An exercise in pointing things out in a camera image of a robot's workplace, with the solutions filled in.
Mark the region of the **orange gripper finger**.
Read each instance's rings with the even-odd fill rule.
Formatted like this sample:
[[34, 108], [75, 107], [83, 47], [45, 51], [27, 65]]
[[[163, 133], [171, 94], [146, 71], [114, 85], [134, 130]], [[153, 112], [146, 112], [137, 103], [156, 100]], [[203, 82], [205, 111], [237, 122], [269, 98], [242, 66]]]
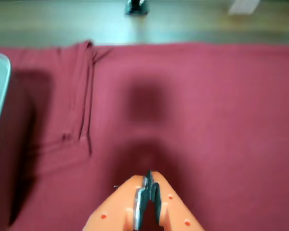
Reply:
[[152, 172], [119, 186], [89, 217], [84, 231], [138, 231], [152, 196]]
[[204, 230], [165, 177], [157, 171], [151, 175], [152, 199], [158, 225], [165, 231]]

